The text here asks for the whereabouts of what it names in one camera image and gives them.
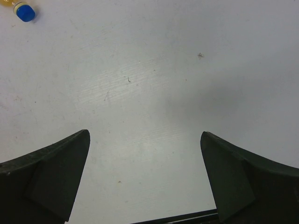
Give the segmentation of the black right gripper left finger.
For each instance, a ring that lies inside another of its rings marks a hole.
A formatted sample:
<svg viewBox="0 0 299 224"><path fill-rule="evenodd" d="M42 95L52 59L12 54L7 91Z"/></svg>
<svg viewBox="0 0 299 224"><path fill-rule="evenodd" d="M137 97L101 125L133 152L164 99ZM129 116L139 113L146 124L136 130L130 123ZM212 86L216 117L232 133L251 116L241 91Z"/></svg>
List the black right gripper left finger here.
<svg viewBox="0 0 299 224"><path fill-rule="evenodd" d="M80 130L52 145L0 164L2 224L69 221L90 146Z"/></svg>

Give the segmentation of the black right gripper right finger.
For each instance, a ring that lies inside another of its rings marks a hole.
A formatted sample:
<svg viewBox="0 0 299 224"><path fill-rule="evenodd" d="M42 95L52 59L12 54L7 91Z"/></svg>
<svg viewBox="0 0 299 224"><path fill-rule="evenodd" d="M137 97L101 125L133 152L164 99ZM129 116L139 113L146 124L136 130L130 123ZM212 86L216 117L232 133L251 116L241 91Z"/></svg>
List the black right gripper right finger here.
<svg viewBox="0 0 299 224"><path fill-rule="evenodd" d="M223 224L297 224L299 170L203 132L200 148Z"/></svg>

